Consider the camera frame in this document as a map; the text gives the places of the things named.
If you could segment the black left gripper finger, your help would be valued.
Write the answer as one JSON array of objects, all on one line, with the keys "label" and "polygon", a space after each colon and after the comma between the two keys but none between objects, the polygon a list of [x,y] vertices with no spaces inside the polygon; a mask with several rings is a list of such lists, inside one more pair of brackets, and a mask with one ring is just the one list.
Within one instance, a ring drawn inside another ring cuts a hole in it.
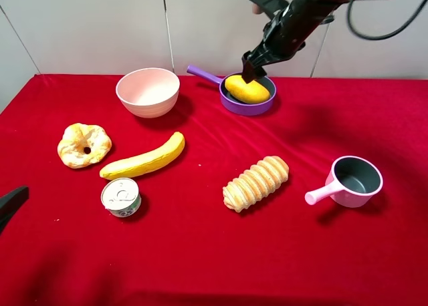
[{"label": "black left gripper finger", "polygon": [[29,198],[29,188],[20,186],[1,197],[0,204],[0,233],[3,232],[13,215],[24,205]]}]

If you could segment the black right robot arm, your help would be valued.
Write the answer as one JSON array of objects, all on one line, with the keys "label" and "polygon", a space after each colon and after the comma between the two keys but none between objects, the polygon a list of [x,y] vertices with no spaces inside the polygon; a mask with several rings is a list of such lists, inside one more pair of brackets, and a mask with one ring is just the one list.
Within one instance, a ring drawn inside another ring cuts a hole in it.
[{"label": "black right robot arm", "polygon": [[385,35],[366,35],[359,32],[351,21],[353,3],[357,0],[250,0],[270,21],[263,29],[260,44],[243,54],[243,71],[245,82],[249,83],[267,75],[264,66],[288,61],[305,47],[305,40],[322,23],[334,20],[332,13],[342,4],[347,4],[346,22],[351,33],[368,41],[382,41],[396,36],[406,29],[420,14],[427,4],[421,4],[398,29]]}]

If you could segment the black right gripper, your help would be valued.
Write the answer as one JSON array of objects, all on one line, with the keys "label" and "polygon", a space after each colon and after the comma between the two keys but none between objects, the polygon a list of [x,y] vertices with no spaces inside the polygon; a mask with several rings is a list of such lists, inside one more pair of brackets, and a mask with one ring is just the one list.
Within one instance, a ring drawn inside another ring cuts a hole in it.
[{"label": "black right gripper", "polygon": [[262,68],[265,65],[293,58],[307,37],[335,9],[336,4],[331,2],[293,0],[266,25],[260,44],[243,55],[244,82],[266,76]]}]

